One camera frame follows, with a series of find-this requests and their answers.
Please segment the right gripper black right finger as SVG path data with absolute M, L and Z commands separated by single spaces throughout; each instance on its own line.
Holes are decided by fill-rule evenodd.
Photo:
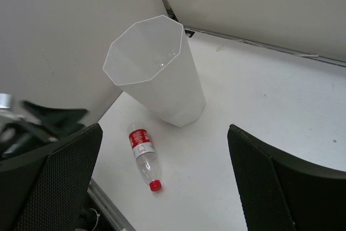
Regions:
M 248 230 L 345 230 L 345 172 L 286 153 L 234 124 L 228 146 Z

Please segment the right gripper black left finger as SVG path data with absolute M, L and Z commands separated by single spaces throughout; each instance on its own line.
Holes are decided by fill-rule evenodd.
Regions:
M 1 162 L 1 230 L 74 230 L 103 130 L 96 123 Z

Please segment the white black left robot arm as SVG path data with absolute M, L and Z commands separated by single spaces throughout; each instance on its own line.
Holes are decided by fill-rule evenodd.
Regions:
M 7 160 L 67 137 L 82 128 L 86 109 L 58 109 L 21 101 L 21 106 L 38 119 L 28 121 L 12 111 L 12 95 L 1 93 L 1 160 Z

